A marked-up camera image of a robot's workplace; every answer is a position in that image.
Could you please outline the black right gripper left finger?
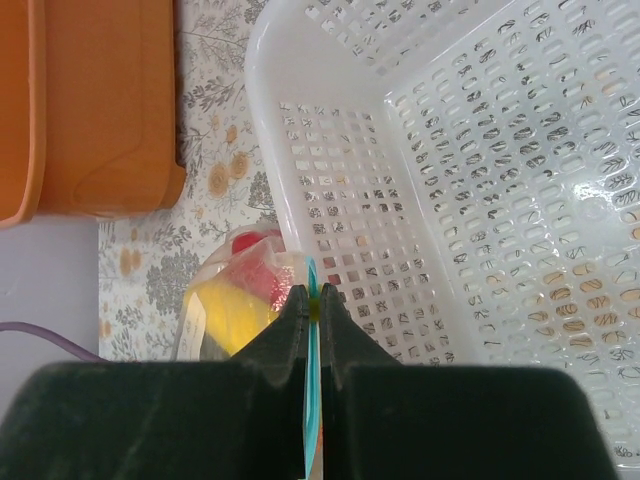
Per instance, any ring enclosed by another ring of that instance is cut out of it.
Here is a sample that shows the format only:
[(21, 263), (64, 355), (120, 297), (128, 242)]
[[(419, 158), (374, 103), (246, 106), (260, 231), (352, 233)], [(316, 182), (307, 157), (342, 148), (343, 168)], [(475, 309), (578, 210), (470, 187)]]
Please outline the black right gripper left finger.
[(5, 479), (301, 479), (308, 294), (225, 361), (56, 363), (1, 425)]

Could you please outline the clear zip top bag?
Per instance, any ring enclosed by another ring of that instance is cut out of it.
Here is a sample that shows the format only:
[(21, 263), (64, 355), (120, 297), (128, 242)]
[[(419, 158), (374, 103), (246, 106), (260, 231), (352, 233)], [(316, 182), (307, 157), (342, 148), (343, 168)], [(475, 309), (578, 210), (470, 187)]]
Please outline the clear zip top bag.
[(232, 233), (183, 298), (172, 409), (186, 472), (306, 479), (321, 439), (314, 260), (279, 229)]

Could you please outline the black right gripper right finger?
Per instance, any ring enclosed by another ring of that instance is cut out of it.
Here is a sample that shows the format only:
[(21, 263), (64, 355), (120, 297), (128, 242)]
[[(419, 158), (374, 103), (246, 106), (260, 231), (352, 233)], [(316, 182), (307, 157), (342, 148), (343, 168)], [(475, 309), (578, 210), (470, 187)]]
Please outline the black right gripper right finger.
[(404, 365), (319, 300), (328, 479), (614, 479), (589, 402), (539, 367)]

